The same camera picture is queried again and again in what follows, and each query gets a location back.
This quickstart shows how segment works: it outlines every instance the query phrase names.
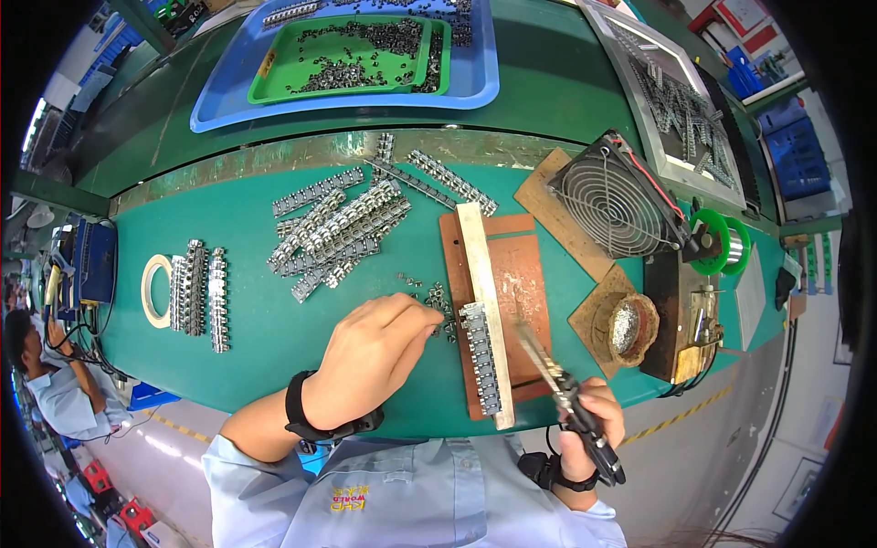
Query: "green spool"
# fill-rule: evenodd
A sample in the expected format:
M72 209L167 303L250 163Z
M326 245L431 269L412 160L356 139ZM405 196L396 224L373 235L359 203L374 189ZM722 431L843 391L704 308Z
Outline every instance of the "green spool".
M713 210L701 208L688 221L691 230L694 231L697 221L709 225L709 233L719 238L722 242L722 251L716 257L693 260L689 264L698 273L711 276L718 273L733 276L743 272L749 262L749 254L752 251L752 240L746 225L733 217L723 217ZM732 232L737 234L739 242L734 242L732 249Z

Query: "workbench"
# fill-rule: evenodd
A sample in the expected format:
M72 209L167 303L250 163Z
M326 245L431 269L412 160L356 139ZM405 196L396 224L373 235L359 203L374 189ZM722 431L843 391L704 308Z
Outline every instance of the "workbench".
M700 56L702 64L724 80L723 70L715 66L721 63L706 44L659 7L634 3L647 22L654 19L658 30L686 47L690 41L690 47L699 48L689 53ZM321 110L192 133L192 105L239 21L192 39L165 67L121 97L124 79L113 82L115 88L103 99L103 111L94 127L78 137L75 150L77 186L114 196L111 211L119 230L117 293L102 336L110 361L144 382L233 412L282 388L295 372L317 368L332 327L355 306L378 295L415 290L398 280L397 272L424 285L446 284L438 217L447 210L412 192L406 192L413 206L408 218L387 236L381 253L363 260L338 288L321 287L299 304L289 294L292 280L272 275L265 266L278 241L270 203L349 167L363 166L368 174L361 158L369 154L374 128L418 128L394 131L397 160L415 146L434 155L494 197L500 204L498 215L524 212L512 195L556 146L575 156L584 144L615 127L641 152L621 85L580 12L543 0L494 1L491 9L501 90L493 103L478 110ZM679 39L674 32L690 38L682 34L684 39ZM447 124L466 129L429 129ZM773 232L766 164L752 128L744 122L741 130L747 146L753 147L762 200L768 202L767 218L746 222ZM290 136L303 137L284 139ZM128 188L132 189L119 194ZM687 199L679 191L678 196ZM541 226L537 225L536 234L554 358L577 378L599 375L567 324L567 317L595 283ZM783 252L774 234L753 230L751 235L759 248L770 303ZM154 329L143 313L139 285L144 265L156 253L184 254L189 238L227 250L232 350L224 354L210 350L209 337ZM619 262L641 290L642 260ZM740 339L735 281L736 277L724 277L719 284L726 290L720 297L719 321L730 348L739 348ZM167 304L167 292L167 281L156 276L153 297L159 310ZM750 349L781 332L784 319L785 312L768 306ZM717 356L713 371L734 359ZM622 370L610 385L624 406L669 388L636 369ZM338 397L356 389L339 387ZM554 405L546 397L519 404L516 410L519 430L556 419ZM406 385L386 403L385 411L383 436L495 431L492 421L468 419L460 355L444 337L427 342L424 357Z

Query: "black wrist strap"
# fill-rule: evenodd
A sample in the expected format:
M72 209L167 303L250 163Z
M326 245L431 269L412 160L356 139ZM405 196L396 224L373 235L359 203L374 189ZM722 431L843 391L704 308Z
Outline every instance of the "black wrist strap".
M286 430L298 434L305 441L323 441L326 439L341 439L352 436L359 432L367 432L376 429L383 422L383 410L379 405L377 409L368 415L341 424L335 430L317 430L308 422L308 418L304 415L302 407L302 383L304 380L316 373L316 371L302 371L296 374L286 391L286 419L289 423Z
M548 491L554 485L560 485L576 493L592 490L600 480L600 473L594 474L585 481L571 481L564 477L563 467L560 465L560 455L548 457L543 452L528 452L521 455L517 461L518 469L525 476L533 480L536 485Z

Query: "green tray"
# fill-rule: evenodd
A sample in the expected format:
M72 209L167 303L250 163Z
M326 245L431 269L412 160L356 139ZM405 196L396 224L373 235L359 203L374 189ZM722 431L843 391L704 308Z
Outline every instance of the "green tray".
M396 55L388 51L375 50L371 42L357 36L342 36L337 32L328 32L316 38L310 38L303 43L298 37L304 31L320 30L329 25L343 26L350 21L371 25L373 23L398 23L404 18L417 21L424 26L420 46L412 60L409 55ZM408 92L415 85L422 84L426 78L426 67L429 64L430 38L432 36L431 19L415 18L409 16L384 16L384 15L339 15L328 18L310 18L293 21L286 24L278 31L271 42L271 47L265 54L246 99L252 104L279 103L308 97L336 96L351 93L386 93L390 91ZM290 94L287 86L299 89L308 82L312 74L318 74L322 70L320 64L315 65L314 60L320 57L328 57L332 60L341 59L345 62L347 57L344 48L351 50L354 59L362 57L362 65L366 76L377 75L382 71L386 86L363 86L358 88L322 89L319 91L306 91L304 93ZM377 67L372 65L371 56L377 51L375 60ZM400 85L396 83L396 77L414 70L414 78L410 84Z
M439 74L438 74L438 87L435 91L431 93L424 93L424 95L433 95L433 96L442 96L447 92L447 89L451 86L451 39L452 39L452 29L451 26L441 19L433 19L432 21L432 32L441 32L442 33L442 42L441 42L441 62L439 64Z

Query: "fan grille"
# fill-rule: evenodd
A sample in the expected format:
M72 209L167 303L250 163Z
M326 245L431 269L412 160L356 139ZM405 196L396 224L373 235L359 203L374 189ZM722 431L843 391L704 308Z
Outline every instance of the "fan grille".
M612 259L649 255L667 242L660 210L627 168L612 159L575 162L554 190L575 222Z

